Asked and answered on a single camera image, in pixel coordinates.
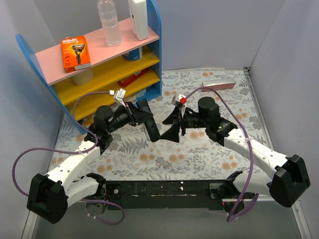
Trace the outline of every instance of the table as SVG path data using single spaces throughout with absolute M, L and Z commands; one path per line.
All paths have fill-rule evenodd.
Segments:
M 160 133 L 169 126 L 161 122 L 172 112 L 173 96 L 187 95 L 201 85 L 203 80 L 235 78 L 233 89 L 221 90 L 237 118 L 247 132 L 260 143 L 266 144 L 262 125 L 255 110 L 252 96 L 242 70 L 188 70 L 163 71 L 162 96 L 149 102 Z M 221 115 L 235 122 L 220 99 L 212 92 L 197 92 L 188 99 L 187 106 L 197 111 L 197 101 L 211 96 L 220 105 Z M 248 172 L 249 161 L 238 153 L 211 141 L 205 129 L 188 129 L 180 143 L 160 140 L 147 141 L 142 126 L 127 125 L 112 133 L 113 142 L 101 157 L 93 161 L 79 175 L 95 172 L 107 180 L 199 180 L 225 179 L 232 172 Z M 56 148 L 74 151 L 83 140 L 72 122 L 63 118 L 57 138 Z M 54 153 L 49 171 L 62 163 L 68 155 Z M 254 173 L 264 173 L 257 166 Z

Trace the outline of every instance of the pink shelf board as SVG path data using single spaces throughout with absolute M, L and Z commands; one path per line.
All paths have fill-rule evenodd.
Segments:
M 143 41 L 139 41 L 132 32 L 130 18 L 120 21 L 119 25 L 122 34 L 122 44 L 116 47 L 110 47 L 106 44 L 102 28 L 85 34 L 92 67 L 159 39 L 159 36 L 149 28 L 149 37 Z M 40 51 L 35 55 L 44 73 L 46 82 L 50 86 L 85 71 L 83 69 L 65 73 L 60 44 Z

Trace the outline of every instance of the yellow shelf board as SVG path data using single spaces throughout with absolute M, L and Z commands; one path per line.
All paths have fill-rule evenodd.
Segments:
M 139 60 L 128 61 L 119 56 L 93 67 L 94 77 L 85 85 L 74 85 L 71 79 L 68 78 L 56 83 L 54 86 L 62 104 L 68 105 L 86 93 L 98 91 L 158 62 L 160 60 L 152 54 L 151 50 L 148 47 L 144 47 L 143 56 Z
M 126 90 L 125 97 L 130 96 L 156 82 L 160 81 L 159 77 L 154 73 L 154 71 L 150 70 L 146 72 L 144 75 L 139 77 L 133 83 L 125 87 Z M 120 85 L 115 82 L 107 87 L 102 88 L 100 91 L 109 91 L 109 90 L 118 90 Z M 111 105 L 115 101 L 113 100 L 113 96 L 109 94 L 100 94 L 100 95 L 91 95 L 82 99 L 75 109 L 75 118 L 76 120 L 81 120 L 86 116 L 93 114 L 96 109 L 100 106 Z M 75 102 L 72 102 L 67 105 L 70 112 L 72 113 L 73 106 Z

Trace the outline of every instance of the gray wall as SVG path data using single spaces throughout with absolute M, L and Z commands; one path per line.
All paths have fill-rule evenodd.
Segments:
M 33 0 L 55 41 L 101 27 L 97 0 Z M 120 20 L 127 0 L 114 0 Z M 250 66 L 284 0 L 156 0 L 163 69 Z
M 0 0 L 0 238 L 21 237 L 28 214 L 27 198 L 14 187 L 11 168 L 31 147 L 53 147 L 62 112 L 20 51 L 14 35 L 22 32 L 35 48 L 54 44 L 31 0 Z M 27 154 L 17 168 L 28 191 L 32 177 L 47 170 L 51 153 Z
M 286 0 L 252 64 L 252 80 L 276 150 L 305 161 L 302 208 L 319 238 L 319 1 Z

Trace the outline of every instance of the white bottle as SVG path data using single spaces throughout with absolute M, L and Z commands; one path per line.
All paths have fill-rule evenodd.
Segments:
M 99 0 L 98 11 L 105 32 L 106 43 L 109 46 L 120 45 L 122 37 L 114 2 L 112 0 Z
M 138 40 L 149 37 L 148 12 L 146 0 L 129 0 L 132 31 Z

